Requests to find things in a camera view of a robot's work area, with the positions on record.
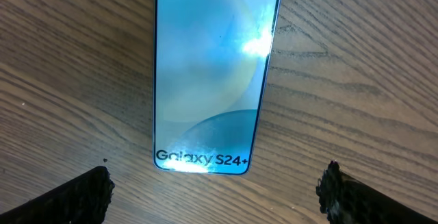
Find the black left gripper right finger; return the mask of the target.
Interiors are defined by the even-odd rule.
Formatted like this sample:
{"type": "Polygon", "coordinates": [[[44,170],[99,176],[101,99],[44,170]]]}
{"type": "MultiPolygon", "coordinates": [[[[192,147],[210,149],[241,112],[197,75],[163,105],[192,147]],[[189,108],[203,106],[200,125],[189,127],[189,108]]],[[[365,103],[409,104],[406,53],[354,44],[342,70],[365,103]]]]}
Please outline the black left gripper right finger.
{"type": "Polygon", "coordinates": [[[339,169],[332,161],[315,187],[330,224],[437,224],[339,169]]]}

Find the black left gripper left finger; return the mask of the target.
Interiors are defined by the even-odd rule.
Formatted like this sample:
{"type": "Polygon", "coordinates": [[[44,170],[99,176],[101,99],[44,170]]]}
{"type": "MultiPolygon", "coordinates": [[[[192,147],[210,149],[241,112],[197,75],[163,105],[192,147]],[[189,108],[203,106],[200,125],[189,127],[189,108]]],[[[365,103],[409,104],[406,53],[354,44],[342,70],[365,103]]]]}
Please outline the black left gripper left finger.
{"type": "Polygon", "coordinates": [[[104,166],[1,214],[1,224],[102,224],[114,182],[104,166]]]}

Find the Samsung Galaxy smartphone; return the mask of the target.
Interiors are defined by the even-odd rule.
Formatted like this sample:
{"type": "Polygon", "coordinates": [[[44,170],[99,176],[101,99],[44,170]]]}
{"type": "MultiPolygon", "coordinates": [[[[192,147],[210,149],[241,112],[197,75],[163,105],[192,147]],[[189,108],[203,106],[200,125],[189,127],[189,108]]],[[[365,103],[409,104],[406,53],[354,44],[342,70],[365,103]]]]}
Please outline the Samsung Galaxy smartphone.
{"type": "Polygon", "coordinates": [[[155,0],[153,161],[245,174],[281,0],[155,0]]]}

